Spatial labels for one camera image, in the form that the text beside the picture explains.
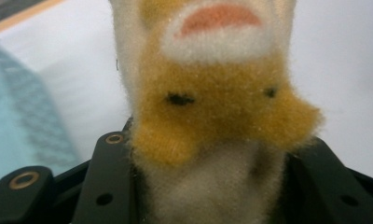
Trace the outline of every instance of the orange edge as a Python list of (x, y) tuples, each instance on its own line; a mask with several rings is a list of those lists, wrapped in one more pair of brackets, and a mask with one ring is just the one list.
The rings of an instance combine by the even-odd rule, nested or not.
[(23, 11), (20, 11), (16, 13), (15, 15), (12, 15), (11, 17), (8, 17), (0, 21), (0, 32), (6, 30), (7, 28), (13, 25), (18, 24), (21, 21), (25, 21), (29, 19), (30, 17), (32, 17), (33, 15), (38, 14), (44, 11), (45, 9), (49, 7), (53, 7), (63, 1), (64, 0), (47, 0), (41, 3), (38, 3), (32, 7), (28, 7), (24, 9)]

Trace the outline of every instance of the screw hole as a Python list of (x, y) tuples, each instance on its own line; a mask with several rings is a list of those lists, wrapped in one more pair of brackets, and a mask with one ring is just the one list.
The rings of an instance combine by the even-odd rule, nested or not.
[(104, 206), (104, 205), (108, 205), (109, 203), (111, 203), (113, 200), (113, 196), (112, 194), (110, 193), (105, 193), (105, 194), (102, 194), (100, 195), (97, 200), (96, 200), (96, 203), (98, 205), (101, 205), (101, 206)]
[(15, 176), (9, 183), (11, 189), (24, 189), (38, 180), (39, 173), (35, 171), (24, 172)]
[(359, 202), (356, 199), (354, 199), (352, 196), (349, 196), (349, 195), (342, 195), (340, 197), (340, 199), (344, 203), (346, 203), (347, 205), (352, 206), (352, 207), (356, 207), (356, 206), (359, 205)]
[(105, 139), (108, 144), (118, 144), (123, 141), (123, 136), (120, 134), (112, 134)]

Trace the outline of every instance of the white background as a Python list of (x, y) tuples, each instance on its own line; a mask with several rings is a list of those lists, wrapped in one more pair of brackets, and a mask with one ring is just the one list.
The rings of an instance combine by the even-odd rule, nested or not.
[[(43, 78), (84, 161), (126, 122), (107, 1), (64, 1), (0, 33), (0, 45)], [(321, 137), (373, 176), (373, 0), (299, 1), (290, 60), (299, 92), (325, 113)]]

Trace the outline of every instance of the brass screw hole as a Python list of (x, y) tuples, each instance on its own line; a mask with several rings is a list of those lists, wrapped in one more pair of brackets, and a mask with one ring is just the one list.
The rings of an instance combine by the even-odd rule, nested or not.
[(38, 180), (39, 173), (36, 171), (24, 172), (15, 176), (9, 183), (10, 189), (24, 189), (31, 186)]
[(112, 134), (109, 135), (106, 139), (105, 142), (108, 144), (118, 144), (123, 141), (123, 136), (121, 134)]

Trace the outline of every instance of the pink mouth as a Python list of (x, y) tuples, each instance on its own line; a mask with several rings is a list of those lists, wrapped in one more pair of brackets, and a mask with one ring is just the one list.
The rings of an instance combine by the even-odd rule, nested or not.
[(261, 21), (246, 7), (218, 4), (201, 8), (188, 16), (177, 37), (185, 37), (226, 26), (241, 27), (246, 25), (259, 26)]

